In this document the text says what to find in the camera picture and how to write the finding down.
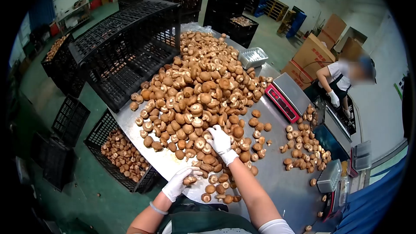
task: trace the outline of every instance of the person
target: person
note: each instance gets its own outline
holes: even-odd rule
[[[177,172],[155,200],[133,220],[127,234],[207,231],[216,234],[224,233],[225,228],[228,234],[294,234],[266,191],[248,167],[240,161],[237,153],[231,149],[230,137],[222,131],[221,126],[215,125],[208,128],[208,131],[213,139],[208,139],[207,142],[231,170],[251,222],[242,216],[226,212],[226,205],[201,204],[187,198],[184,200],[184,196],[179,197],[185,189],[182,183],[184,178],[188,175],[202,174],[198,167],[186,167]]]
[[[315,102],[319,96],[329,96],[334,107],[340,106],[347,118],[351,117],[347,93],[351,86],[359,83],[376,83],[374,61],[368,55],[361,55],[357,62],[340,59],[316,72],[317,79],[304,89],[308,98]]]

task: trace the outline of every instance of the stainless steel table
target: stainless steel table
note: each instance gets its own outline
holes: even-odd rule
[[[233,45],[236,49],[242,49],[242,46],[227,39],[229,45]],[[256,69],[257,75],[271,76],[276,78],[280,75],[269,64],[265,63],[262,67]],[[166,179],[170,180],[173,175],[185,166],[191,165],[191,161],[196,161],[196,157],[185,160],[178,160],[175,154],[165,148],[161,152],[154,152],[153,148],[146,148],[143,145],[143,139],[140,137],[139,131],[141,127],[135,124],[135,119],[139,117],[139,112],[144,108],[146,103],[139,106],[136,112],[131,111],[129,102],[120,109],[116,114],[113,113],[116,121],[121,129],[126,133],[126,136],[132,141],[140,153],[149,161],[150,164]],[[316,170],[312,174],[308,174],[306,170],[299,170],[294,168],[291,171],[286,171],[283,160],[291,158],[291,150],[281,154],[279,146],[287,143],[285,128],[288,121],[274,106],[273,102],[268,96],[263,96],[258,103],[248,108],[245,116],[240,116],[246,121],[244,127],[244,136],[252,137],[254,128],[248,125],[248,120],[252,117],[252,110],[259,110],[262,115],[259,120],[263,123],[271,123],[273,129],[270,132],[262,132],[266,140],[270,139],[273,144],[266,147],[266,157],[255,163],[259,169],[257,180],[261,183],[268,195],[273,200],[279,213],[292,227],[295,233],[303,233],[307,225],[312,225],[317,220],[317,213],[323,211],[325,203],[321,201],[322,195],[317,187],[310,187],[309,181],[312,178],[318,178],[320,172]],[[149,134],[158,141],[155,135]],[[201,178],[196,185],[185,188],[184,195],[191,200],[200,202],[200,196],[205,192],[205,186],[208,185],[208,180]],[[238,194],[237,189],[229,188],[226,194]],[[217,203],[212,195],[210,203]],[[229,211],[234,214],[241,215],[249,219],[247,207],[243,200],[238,203],[231,203],[228,206]]]
[[[84,0],[84,3],[82,3],[79,7],[70,7],[63,14],[56,17],[56,24],[58,25],[59,31],[63,36],[90,19],[91,13],[89,11],[88,3],[89,2],[87,0]],[[82,18],[78,19],[77,24],[75,26],[66,27],[66,21],[81,12],[84,12],[84,14],[82,15]]]

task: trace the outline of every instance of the latex glove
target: latex glove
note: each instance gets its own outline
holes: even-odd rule
[[[334,107],[339,107],[340,106],[340,99],[335,94],[335,92],[334,91],[330,91],[330,92],[328,92],[328,95],[330,96],[331,103],[334,105]]]
[[[207,130],[211,133],[213,139],[207,139],[206,141],[214,148],[215,152],[221,156],[224,163],[228,166],[238,157],[237,153],[231,149],[230,136],[221,129],[220,125],[215,125]]]
[[[202,175],[199,167],[188,166],[179,170],[172,179],[163,187],[162,192],[171,200],[175,202],[176,198],[184,191],[185,186],[183,181],[188,175]]]
[[[351,112],[349,110],[345,110],[344,108],[342,108],[343,112],[345,113],[346,117],[348,119],[351,119]]]

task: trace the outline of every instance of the bangle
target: bangle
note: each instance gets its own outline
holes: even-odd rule
[[[161,211],[161,210],[159,210],[158,208],[156,208],[154,205],[153,205],[153,202],[149,202],[149,205],[150,205],[150,207],[152,207],[156,212],[158,212],[158,213],[160,213],[160,214],[163,214],[163,215],[168,215],[168,212],[167,211]]]

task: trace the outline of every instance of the dark green apron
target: dark green apron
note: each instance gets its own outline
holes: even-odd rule
[[[341,74],[333,82],[330,83],[331,89],[334,91],[336,96],[340,99],[340,102],[342,102],[342,100],[347,95],[349,88],[351,88],[351,85],[350,85],[346,91],[343,91],[338,87],[337,83],[342,79],[343,76],[344,75]],[[315,80],[312,83],[312,85],[304,89],[303,92],[306,94],[306,96],[308,96],[308,98],[312,102],[315,102],[319,96],[323,97],[324,99],[330,100],[331,98],[328,96],[327,91],[324,88],[321,88],[318,85],[318,82],[319,80]]]
[[[218,211],[215,206],[201,204],[185,196],[179,197],[171,206],[169,214],[164,217],[159,226],[158,233],[164,230],[169,221],[172,221],[172,234],[213,231],[225,228],[240,228],[258,234],[255,227],[242,216]]]

